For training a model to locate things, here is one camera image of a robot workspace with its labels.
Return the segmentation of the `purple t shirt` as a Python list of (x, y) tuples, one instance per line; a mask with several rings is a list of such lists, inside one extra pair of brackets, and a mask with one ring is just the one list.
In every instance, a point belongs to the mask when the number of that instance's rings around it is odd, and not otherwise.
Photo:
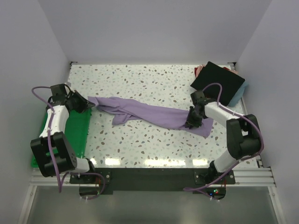
[(188, 111), (153, 106), (141, 103), (134, 99), (118, 97), (88, 97), (88, 100), (95, 104), (95, 107), (108, 114), (114, 115), (112, 125), (125, 124), (129, 120), (142, 119), (159, 127), (184, 130), (202, 137), (208, 137), (212, 131), (213, 119), (204, 119), (198, 128), (186, 128)]

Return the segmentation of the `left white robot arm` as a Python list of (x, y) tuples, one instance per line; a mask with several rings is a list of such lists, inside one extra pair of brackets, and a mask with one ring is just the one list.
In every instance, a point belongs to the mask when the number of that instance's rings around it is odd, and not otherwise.
[(48, 100), (40, 97), (36, 93), (37, 89), (36, 86), (31, 92), (47, 105), (47, 119), (41, 134), (30, 142), (30, 147), (41, 174), (44, 177), (56, 177), (60, 188), (65, 176), (72, 173), (80, 175), (86, 183), (94, 182), (97, 172), (93, 169), (92, 162), (76, 156), (65, 135), (65, 127), (72, 111), (82, 114), (95, 104), (67, 84), (50, 86), (52, 95)]

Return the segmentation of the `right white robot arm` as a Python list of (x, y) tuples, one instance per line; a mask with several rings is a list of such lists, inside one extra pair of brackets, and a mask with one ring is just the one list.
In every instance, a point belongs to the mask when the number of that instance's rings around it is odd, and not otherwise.
[(209, 165), (203, 176), (205, 184), (219, 183), (232, 167), (241, 161), (255, 157), (263, 149), (263, 140), (255, 115), (236, 113), (212, 98), (206, 98), (203, 91), (191, 94), (185, 127), (193, 130), (203, 126), (211, 118), (226, 128), (227, 149)]

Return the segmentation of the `green plastic tray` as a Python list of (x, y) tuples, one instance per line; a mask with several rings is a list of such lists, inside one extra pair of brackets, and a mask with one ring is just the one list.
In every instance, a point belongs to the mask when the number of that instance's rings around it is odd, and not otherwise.
[(65, 126), (65, 136), (71, 144), (72, 149), (79, 158), (85, 155), (85, 147), (88, 136), (92, 110), (88, 109), (84, 113), (71, 111)]

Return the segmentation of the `light blue folded t shirt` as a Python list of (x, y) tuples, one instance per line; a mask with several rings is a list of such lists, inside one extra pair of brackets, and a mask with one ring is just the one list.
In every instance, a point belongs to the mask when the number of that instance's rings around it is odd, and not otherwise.
[(238, 102), (239, 100), (242, 98), (243, 94), (244, 94), (244, 91), (246, 89), (246, 87), (248, 86), (249, 84), (245, 81), (241, 86), (240, 88), (237, 90), (237, 92), (235, 93), (235, 95), (233, 96), (233, 98), (230, 100), (228, 106), (229, 107), (234, 107)]

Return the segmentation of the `pink folded t shirt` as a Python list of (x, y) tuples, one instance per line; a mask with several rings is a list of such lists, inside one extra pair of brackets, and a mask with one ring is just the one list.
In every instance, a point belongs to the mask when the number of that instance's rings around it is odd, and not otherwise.
[[(201, 72), (201, 70), (204, 68), (204, 65), (199, 65), (198, 67), (194, 68), (194, 74), (195, 74), (195, 78), (197, 78)], [(230, 72), (233, 72), (234, 74), (238, 75), (238, 72), (235, 70), (231, 70)]]

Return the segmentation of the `black folded t shirt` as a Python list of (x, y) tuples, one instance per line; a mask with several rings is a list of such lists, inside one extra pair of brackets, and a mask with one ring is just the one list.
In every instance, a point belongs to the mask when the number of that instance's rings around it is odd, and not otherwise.
[(241, 76), (208, 62), (190, 86), (196, 90), (203, 90), (209, 98), (217, 98), (220, 90), (219, 86), (207, 86), (212, 83), (219, 83), (222, 86), (220, 103), (228, 106), (230, 100), (244, 82), (245, 79)]

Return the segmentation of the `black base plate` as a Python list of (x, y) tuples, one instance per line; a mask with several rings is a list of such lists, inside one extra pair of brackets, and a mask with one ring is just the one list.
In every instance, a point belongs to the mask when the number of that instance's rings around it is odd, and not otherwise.
[(102, 175), (72, 175), (70, 184), (78, 184), (82, 195), (95, 195), (88, 189), (100, 184), (104, 195), (115, 191), (182, 191), (185, 187), (198, 188), (207, 184), (207, 168), (95, 168)]

